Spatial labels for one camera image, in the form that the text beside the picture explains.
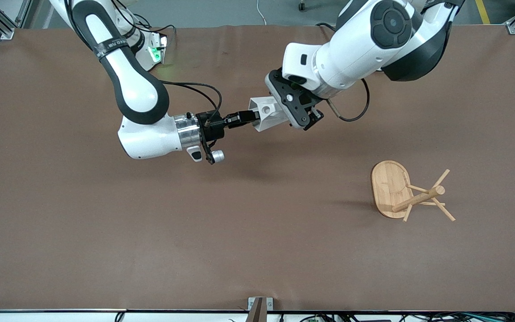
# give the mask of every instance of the brown table surface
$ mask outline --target brown table surface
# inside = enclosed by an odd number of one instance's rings
[[[291,41],[318,27],[180,29],[172,81],[213,84],[223,114],[267,96]],[[135,161],[102,66],[70,30],[0,44],[0,308],[515,310],[515,36],[456,26],[426,77],[367,79],[355,123],[227,131],[218,165],[186,153]],[[210,110],[169,87],[170,114]],[[335,98],[364,105],[359,83]],[[395,160],[456,217],[374,205],[371,169]]]

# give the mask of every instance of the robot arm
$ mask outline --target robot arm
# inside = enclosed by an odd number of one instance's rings
[[[163,49],[163,42],[160,35],[129,24],[134,17],[126,8],[112,0],[50,0],[112,80],[123,115],[118,136],[127,154],[147,159],[186,149],[194,161],[205,157],[211,164],[224,159],[222,151],[211,148],[225,128],[251,123],[263,131],[289,120],[308,130],[323,118],[317,103],[379,68],[398,81],[427,74],[442,57],[463,1],[429,0],[420,14],[405,0],[350,0],[331,41],[287,46],[283,67],[266,76],[273,97],[252,98],[250,110],[222,118],[218,109],[168,115],[164,82],[147,72],[161,62],[152,53]]]
[[[324,45],[290,43],[283,67],[266,76],[273,99],[252,98],[258,131],[289,120],[308,130],[323,113],[315,104],[379,68],[393,81],[416,80],[440,61],[464,0],[429,0],[422,13],[405,0],[350,0]]]

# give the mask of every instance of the wooden peg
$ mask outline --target wooden peg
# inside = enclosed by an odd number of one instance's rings
[[[405,217],[402,219],[403,222],[406,222],[407,220],[409,220],[409,214],[412,209],[413,209],[413,205],[409,204],[408,208],[406,209]]]
[[[417,186],[413,186],[413,185],[408,185],[406,186],[407,188],[411,188],[413,190],[417,190],[417,191],[420,191],[420,192],[424,192],[425,194],[429,193],[429,191],[427,189],[423,189],[423,188],[419,188]]]
[[[409,204],[418,204],[423,201],[431,200],[436,196],[443,195],[444,192],[445,189],[443,186],[433,187],[427,193],[423,192],[417,196],[413,196],[413,198],[410,198],[409,200],[405,200],[399,204],[396,204],[395,206],[393,206],[393,212],[400,212],[401,210],[405,210],[409,207]]]
[[[436,187],[436,186],[440,186],[440,184],[442,183],[442,181],[444,180],[444,178],[446,178],[446,176],[448,175],[448,173],[450,172],[449,169],[446,169],[446,171],[444,171],[444,173],[438,178],[438,180],[435,182],[435,184],[433,185],[433,187]]]
[[[456,218],[454,218],[450,212],[448,212],[448,210],[446,210],[446,208],[444,208],[444,206],[442,206],[442,204],[440,202],[438,202],[437,198],[432,198],[433,202],[440,208],[440,210],[442,210],[442,212],[444,212],[444,214],[451,220],[451,221],[455,221]]]
[[[436,205],[437,205],[437,204],[435,204],[434,202],[421,202],[421,203],[419,203],[419,204],[421,204],[421,205],[423,205],[423,206],[436,206]]]

